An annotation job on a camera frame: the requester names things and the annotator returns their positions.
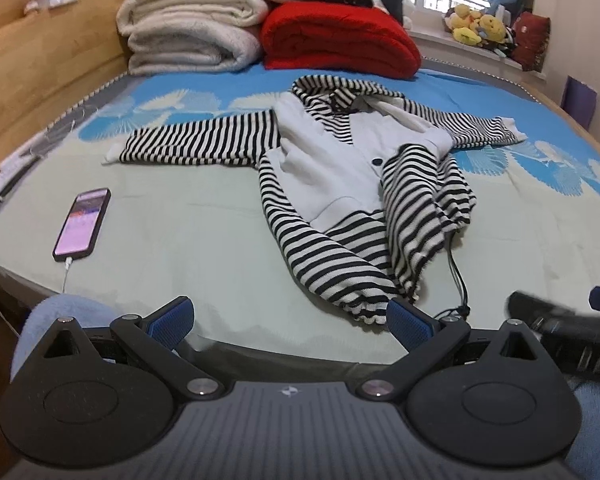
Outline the yellow plush toys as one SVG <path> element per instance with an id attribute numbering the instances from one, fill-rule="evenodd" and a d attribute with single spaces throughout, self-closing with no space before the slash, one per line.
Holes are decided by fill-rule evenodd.
<path id="1" fill-rule="evenodd" d="M 443 21 L 453 39 L 468 47 L 494 50 L 509 40 L 507 27 L 499 18 L 464 3 L 446 12 Z"/>

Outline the wooden headboard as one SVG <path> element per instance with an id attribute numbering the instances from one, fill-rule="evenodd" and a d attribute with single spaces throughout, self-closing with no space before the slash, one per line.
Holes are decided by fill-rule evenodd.
<path id="1" fill-rule="evenodd" d="M 123 0 L 0 0 L 0 162 L 126 70 Z"/>

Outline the striped white hooded cardigan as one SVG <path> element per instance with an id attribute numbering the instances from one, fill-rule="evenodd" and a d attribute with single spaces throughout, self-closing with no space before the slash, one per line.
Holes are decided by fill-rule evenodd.
<path id="1" fill-rule="evenodd" d="M 248 166 L 291 274 L 367 324 L 415 300 L 476 198 L 454 152 L 520 143 L 510 118 L 442 112 L 373 81 L 297 79 L 268 110 L 143 128 L 114 164 Z"/>

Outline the smartphone with lit screen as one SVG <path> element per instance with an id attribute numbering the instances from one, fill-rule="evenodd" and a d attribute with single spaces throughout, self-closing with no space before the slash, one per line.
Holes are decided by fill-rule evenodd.
<path id="1" fill-rule="evenodd" d="M 111 192 L 96 188 L 76 196 L 57 237 L 52 255 L 56 262 L 83 259 L 95 248 Z"/>

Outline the red folded blanket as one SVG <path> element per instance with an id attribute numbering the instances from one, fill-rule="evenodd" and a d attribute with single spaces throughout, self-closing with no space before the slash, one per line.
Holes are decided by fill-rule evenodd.
<path id="1" fill-rule="evenodd" d="M 260 43 L 269 70 L 318 68 L 407 79 L 422 67 L 406 30 L 375 8 L 285 3 L 266 17 Z"/>

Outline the cream folded blanket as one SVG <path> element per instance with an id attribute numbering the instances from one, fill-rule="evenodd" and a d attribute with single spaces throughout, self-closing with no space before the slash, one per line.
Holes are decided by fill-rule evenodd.
<path id="1" fill-rule="evenodd" d="M 264 0 L 124 0 L 116 16 L 129 73 L 239 72 L 262 54 Z"/>

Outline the dark red cushion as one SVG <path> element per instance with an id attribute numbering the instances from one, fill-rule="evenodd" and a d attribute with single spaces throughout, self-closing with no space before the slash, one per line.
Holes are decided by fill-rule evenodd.
<path id="1" fill-rule="evenodd" d="M 525 72 L 540 72 L 550 43 L 550 18 L 524 11 L 516 19 L 512 31 L 516 42 L 512 59 Z"/>

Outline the purple box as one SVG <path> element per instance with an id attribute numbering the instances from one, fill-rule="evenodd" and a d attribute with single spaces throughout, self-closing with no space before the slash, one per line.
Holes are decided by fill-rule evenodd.
<path id="1" fill-rule="evenodd" d="M 584 82 L 567 77 L 560 107 L 582 128 L 591 127 L 597 104 L 597 92 Z"/>

